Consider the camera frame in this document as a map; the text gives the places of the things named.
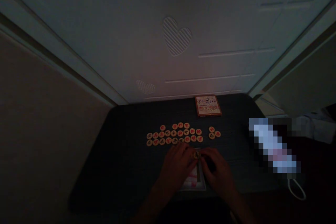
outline heart decoration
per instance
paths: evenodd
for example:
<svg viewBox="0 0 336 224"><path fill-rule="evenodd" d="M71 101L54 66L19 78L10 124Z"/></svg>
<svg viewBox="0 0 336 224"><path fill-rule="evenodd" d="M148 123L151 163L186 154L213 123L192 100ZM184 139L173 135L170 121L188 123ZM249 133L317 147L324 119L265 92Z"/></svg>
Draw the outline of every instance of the heart decoration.
<svg viewBox="0 0 336 224"><path fill-rule="evenodd" d="M155 92L155 85L151 83L146 84L142 80L137 80L136 84L138 85L138 89L145 95L149 95Z"/></svg>
<svg viewBox="0 0 336 224"><path fill-rule="evenodd" d="M177 30L177 22L172 17L163 20L163 35L167 47L173 57L183 53L191 41L191 31L187 27Z"/></svg>

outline white door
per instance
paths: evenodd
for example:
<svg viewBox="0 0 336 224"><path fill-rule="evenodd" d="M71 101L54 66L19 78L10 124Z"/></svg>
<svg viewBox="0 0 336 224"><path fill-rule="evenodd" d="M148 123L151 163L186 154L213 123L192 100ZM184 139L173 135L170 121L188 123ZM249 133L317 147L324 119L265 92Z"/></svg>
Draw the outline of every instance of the white door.
<svg viewBox="0 0 336 224"><path fill-rule="evenodd" d="M23 0L128 102L248 92L331 0Z"/></svg>

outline box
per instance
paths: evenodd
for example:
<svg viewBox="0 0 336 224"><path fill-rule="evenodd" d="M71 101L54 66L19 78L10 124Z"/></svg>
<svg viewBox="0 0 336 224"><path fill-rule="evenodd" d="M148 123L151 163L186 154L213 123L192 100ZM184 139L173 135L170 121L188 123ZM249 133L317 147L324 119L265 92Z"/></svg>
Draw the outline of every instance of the box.
<svg viewBox="0 0 336 224"><path fill-rule="evenodd" d="M195 96L198 117L221 116L222 111L215 95Z"/></svg>

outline person's hand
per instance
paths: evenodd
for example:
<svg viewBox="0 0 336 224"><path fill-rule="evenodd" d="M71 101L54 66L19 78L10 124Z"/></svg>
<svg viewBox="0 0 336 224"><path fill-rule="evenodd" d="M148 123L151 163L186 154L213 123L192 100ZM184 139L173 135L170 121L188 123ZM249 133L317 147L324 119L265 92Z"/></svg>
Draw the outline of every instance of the person's hand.
<svg viewBox="0 0 336 224"><path fill-rule="evenodd" d="M193 158L194 152L195 149L187 143L173 145L164 158L161 173L153 189L172 197L197 164L198 160Z"/></svg>
<svg viewBox="0 0 336 224"><path fill-rule="evenodd" d="M229 165L214 148L201 150L201 155L208 156L215 164L216 171L211 172L201 157L203 172L215 192L228 204L231 211L242 223L256 223L253 214L242 195L237 191Z"/></svg>
<svg viewBox="0 0 336 224"><path fill-rule="evenodd" d="M170 148L164 158L159 178L131 223L154 222L196 166L198 160L193 158L194 152L195 149L186 143L178 143Z"/></svg>
<svg viewBox="0 0 336 224"><path fill-rule="evenodd" d="M229 165L217 149L208 147L202 149L201 154L208 156L216 166L216 171L211 173L204 157L201 157L203 172L209 184L225 202L229 203L237 194Z"/></svg>

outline table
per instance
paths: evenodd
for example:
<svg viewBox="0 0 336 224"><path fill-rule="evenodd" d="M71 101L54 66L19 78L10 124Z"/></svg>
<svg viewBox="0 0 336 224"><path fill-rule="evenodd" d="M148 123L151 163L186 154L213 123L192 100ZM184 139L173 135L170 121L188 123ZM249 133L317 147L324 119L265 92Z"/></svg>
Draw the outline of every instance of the table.
<svg viewBox="0 0 336 224"><path fill-rule="evenodd" d="M221 117L198 118L194 98L111 109L71 192L69 209L88 213L136 208L148 195L171 147L171 144L147 147L147 133L160 132L161 125L171 130L179 122L188 122L191 128L202 130L204 141L189 144L195 148L217 148L229 163L241 193L278 189L277 179L254 161L246 137L249 118L264 118L258 106L246 94L217 98ZM222 136L209 139L210 126ZM214 196L207 184L207 191L178 192L172 200Z"/></svg>

